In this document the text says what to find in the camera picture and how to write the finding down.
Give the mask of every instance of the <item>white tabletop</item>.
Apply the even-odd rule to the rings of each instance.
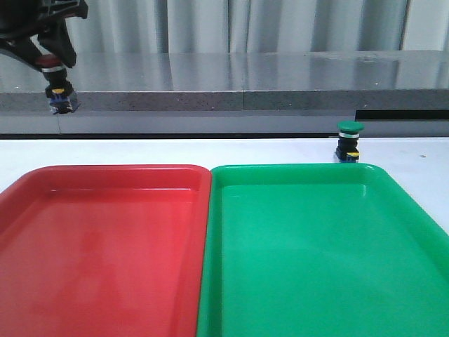
[[[333,162],[337,139],[0,140],[0,191],[22,174],[70,164]],[[361,162],[387,171],[449,233],[449,138],[362,138]]]

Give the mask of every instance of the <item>green push button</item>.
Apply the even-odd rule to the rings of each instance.
[[[338,128],[340,129],[340,132],[356,135],[362,131],[365,126],[359,121],[341,121],[338,124]]]

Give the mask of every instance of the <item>yellow label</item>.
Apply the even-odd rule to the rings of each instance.
[[[57,94],[61,94],[63,93],[65,90],[64,89],[51,89],[52,93],[57,93]]]

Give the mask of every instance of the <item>gray curtain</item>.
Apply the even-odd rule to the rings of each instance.
[[[448,49],[449,0],[87,0],[77,52]]]

